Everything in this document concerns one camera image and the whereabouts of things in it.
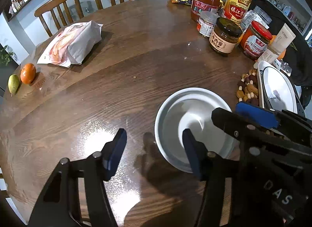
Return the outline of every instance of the sauce jar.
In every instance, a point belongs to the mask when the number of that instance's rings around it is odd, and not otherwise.
[[[239,47],[252,60],[257,60],[266,50],[272,34],[259,22],[252,21],[248,26]]]
[[[233,51],[242,33],[243,31],[235,22],[219,17],[209,38],[210,46],[217,53],[227,56]]]
[[[199,15],[199,20],[197,23],[197,30],[204,37],[210,37],[214,26],[216,25],[216,20],[220,16],[211,11],[202,11]]]

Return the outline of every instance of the mandarin orange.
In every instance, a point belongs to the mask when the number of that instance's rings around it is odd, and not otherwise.
[[[21,70],[21,81],[25,84],[30,84],[36,75],[36,67],[32,63],[26,64]]]

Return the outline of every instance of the jar lid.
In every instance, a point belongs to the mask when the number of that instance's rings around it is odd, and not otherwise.
[[[243,34],[241,28],[235,22],[227,18],[219,17],[216,20],[216,24],[218,25],[220,30],[224,31],[232,37],[239,38]]]
[[[208,21],[212,24],[216,24],[216,20],[220,17],[218,14],[213,13],[211,11],[205,11],[203,10],[202,12],[200,12],[199,15],[200,18],[202,18],[205,21]]]
[[[261,23],[252,21],[252,27],[254,27],[254,29],[265,39],[271,40],[273,38],[271,32],[269,32]]]

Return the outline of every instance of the round wooden table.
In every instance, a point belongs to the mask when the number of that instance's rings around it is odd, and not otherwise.
[[[96,11],[81,21],[103,24],[102,40],[82,65],[37,64],[52,38],[22,66],[39,71],[32,85],[8,89],[0,112],[0,166],[8,193],[29,220],[49,175],[62,157],[86,158],[118,128],[128,141],[117,173],[105,183],[119,226],[193,226],[203,182],[171,166],[154,139],[162,102],[177,90],[202,87],[233,110],[237,82],[253,62],[238,48],[215,53],[190,17],[190,6],[135,0]],[[20,67],[15,71],[19,75]],[[88,217],[80,180],[82,216]]]

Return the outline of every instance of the green pear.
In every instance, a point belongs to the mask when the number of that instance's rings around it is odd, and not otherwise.
[[[15,94],[15,92],[18,90],[19,87],[19,78],[17,75],[11,75],[9,77],[8,87],[11,95]]]

